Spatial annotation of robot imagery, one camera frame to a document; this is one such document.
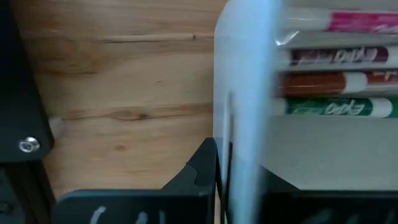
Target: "green marker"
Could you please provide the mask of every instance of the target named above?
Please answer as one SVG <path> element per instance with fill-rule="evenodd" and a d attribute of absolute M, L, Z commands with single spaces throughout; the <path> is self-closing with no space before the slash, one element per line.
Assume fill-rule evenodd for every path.
<path fill-rule="evenodd" d="M 398 99 L 278 98 L 275 115 L 398 118 Z"/>

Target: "dry erase marker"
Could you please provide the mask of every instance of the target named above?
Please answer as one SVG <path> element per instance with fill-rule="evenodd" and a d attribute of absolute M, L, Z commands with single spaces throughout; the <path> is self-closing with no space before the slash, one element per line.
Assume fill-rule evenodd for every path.
<path fill-rule="evenodd" d="M 398 12 L 291 8 L 285 29 L 324 32 L 398 33 Z"/>
<path fill-rule="evenodd" d="M 279 69 L 287 71 L 374 70 L 398 66 L 398 46 L 284 49 L 278 56 Z"/>
<path fill-rule="evenodd" d="M 398 70 L 288 73 L 279 87 L 279 93 L 284 96 L 342 95 L 390 90 L 398 90 Z"/>
<path fill-rule="evenodd" d="M 278 98 L 274 115 L 398 118 L 398 100 L 387 98 Z"/>

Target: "metal screw head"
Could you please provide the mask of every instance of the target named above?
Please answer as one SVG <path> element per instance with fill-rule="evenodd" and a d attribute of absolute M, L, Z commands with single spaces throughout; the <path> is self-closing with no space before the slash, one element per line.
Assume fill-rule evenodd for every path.
<path fill-rule="evenodd" d="M 27 137 L 23 140 L 20 140 L 18 145 L 19 149 L 26 153 L 31 153 L 40 149 L 40 143 L 36 138 L 33 137 Z"/>

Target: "wooden surface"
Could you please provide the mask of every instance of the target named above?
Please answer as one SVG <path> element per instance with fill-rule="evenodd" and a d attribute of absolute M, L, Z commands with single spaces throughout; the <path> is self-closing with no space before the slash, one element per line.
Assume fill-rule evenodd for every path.
<path fill-rule="evenodd" d="M 12 0 L 49 116 L 57 198 L 157 189 L 211 136 L 213 31 L 225 0 Z"/>

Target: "black stand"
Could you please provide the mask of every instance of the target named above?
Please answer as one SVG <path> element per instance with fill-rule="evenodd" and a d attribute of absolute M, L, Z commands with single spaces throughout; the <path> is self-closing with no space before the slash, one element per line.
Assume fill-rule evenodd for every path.
<path fill-rule="evenodd" d="M 50 223 L 53 137 L 8 1 L 0 1 L 0 223 Z"/>

